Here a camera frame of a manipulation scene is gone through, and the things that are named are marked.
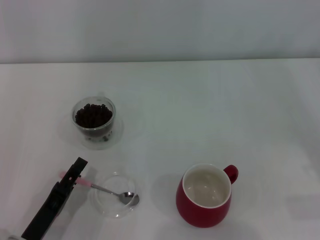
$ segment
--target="spoon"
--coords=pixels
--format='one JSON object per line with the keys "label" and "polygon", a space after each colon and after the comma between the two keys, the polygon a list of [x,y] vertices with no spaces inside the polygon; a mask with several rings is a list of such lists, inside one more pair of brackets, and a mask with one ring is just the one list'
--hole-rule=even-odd
{"label": "spoon", "polygon": [[[59,174],[60,178],[63,178],[65,176],[66,172],[61,172]],[[122,202],[123,204],[127,205],[130,203],[130,201],[133,199],[133,201],[131,202],[131,206],[134,206],[134,205],[137,205],[140,201],[140,198],[138,196],[138,194],[134,194],[133,192],[123,192],[121,194],[118,194],[118,193],[115,193],[113,191],[110,191],[102,186],[99,186],[99,185],[96,185],[94,183],[91,183],[89,181],[87,181],[86,179],[83,179],[81,177],[78,177],[77,180],[75,181],[77,184],[80,184],[82,186],[86,186],[86,187],[90,187],[90,188],[93,188],[93,189],[98,189],[100,191],[103,191],[103,192],[106,192],[108,194],[112,194],[116,197],[119,198],[119,201]]]}

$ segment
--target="white tabletop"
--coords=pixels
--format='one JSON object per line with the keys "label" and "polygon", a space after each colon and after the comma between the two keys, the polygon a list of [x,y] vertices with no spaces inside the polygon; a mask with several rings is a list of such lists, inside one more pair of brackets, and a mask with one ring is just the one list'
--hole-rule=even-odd
{"label": "white tabletop", "polygon": [[[104,93],[118,130],[105,150],[77,140],[70,111]],[[0,229],[21,235],[77,157],[121,163],[142,188],[120,219],[76,186],[45,240],[318,240],[320,59],[0,65]],[[198,162],[239,169],[227,217],[188,225],[175,194]]]}

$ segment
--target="pink object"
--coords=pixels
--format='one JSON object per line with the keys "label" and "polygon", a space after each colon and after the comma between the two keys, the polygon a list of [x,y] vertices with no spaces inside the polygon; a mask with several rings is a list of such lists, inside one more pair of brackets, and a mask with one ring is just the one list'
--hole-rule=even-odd
{"label": "pink object", "polygon": [[238,169],[229,165],[224,170],[200,163],[183,175],[176,192],[176,207],[184,220],[199,228],[220,223],[231,202],[231,184],[238,178]]}
{"label": "pink object", "polygon": [[[60,178],[63,178],[63,177],[66,175],[66,173],[67,173],[67,172],[65,172],[65,171],[60,172],[59,177],[60,177]],[[90,187],[90,188],[91,188],[91,186],[92,186],[92,183],[91,183],[91,182],[89,182],[89,181],[87,181],[87,180],[85,180],[85,179],[83,179],[83,178],[81,178],[81,177],[78,177],[75,182],[76,182],[77,184],[80,184],[80,185],[83,185],[83,186],[87,186],[87,187]]]}

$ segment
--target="small glass dish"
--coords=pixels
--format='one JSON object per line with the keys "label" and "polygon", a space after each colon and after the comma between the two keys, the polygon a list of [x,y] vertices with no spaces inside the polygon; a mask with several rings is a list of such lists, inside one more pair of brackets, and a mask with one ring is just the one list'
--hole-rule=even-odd
{"label": "small glass dish", "polygon": [[[122,218],[132,212],[141,201],[141,190],[137,182],[123,172],[114,171],[109,175],[104,175],[98,179],[97,185],[117,194],[134,193],[132,200],[128,204],[123,204],[117,196],[95,189],[92,196],[93,206],[105,217]],[[133,205],[136,195],[139,196],[140,201]]]}
{"label": "small glass dish", "polygon": [[[104,125],[95,127],[95,128],[85,128],[78,125],[76,123],[77,111],[84,108],[84,106],[87,104],[90,104],[90,105],[104,104],[112,112],[112,117]],[[104,96],[91,96],[91,97],[84,98],[81,101],[79,101],[72,108],[72,111],[71,111],[72,122],[81,133],[80,135],[81,143],[90,149],[104,149],[107,147],[106,143],[109,141],[112,135],[112,128],[114,125],[115,116],[116,116],[116,107],[114,103],[110,99]]]}

